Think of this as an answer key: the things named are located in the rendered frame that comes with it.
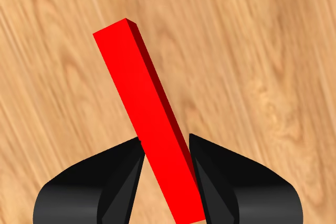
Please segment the thin red peg bar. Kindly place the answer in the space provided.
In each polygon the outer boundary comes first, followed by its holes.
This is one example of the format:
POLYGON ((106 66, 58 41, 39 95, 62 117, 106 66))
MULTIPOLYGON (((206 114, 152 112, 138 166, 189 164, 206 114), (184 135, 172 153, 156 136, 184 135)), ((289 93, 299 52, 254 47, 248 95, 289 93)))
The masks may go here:
POLYGON ((204 220, 190 152, 136 23, 93 36, 175 223, 204 220))

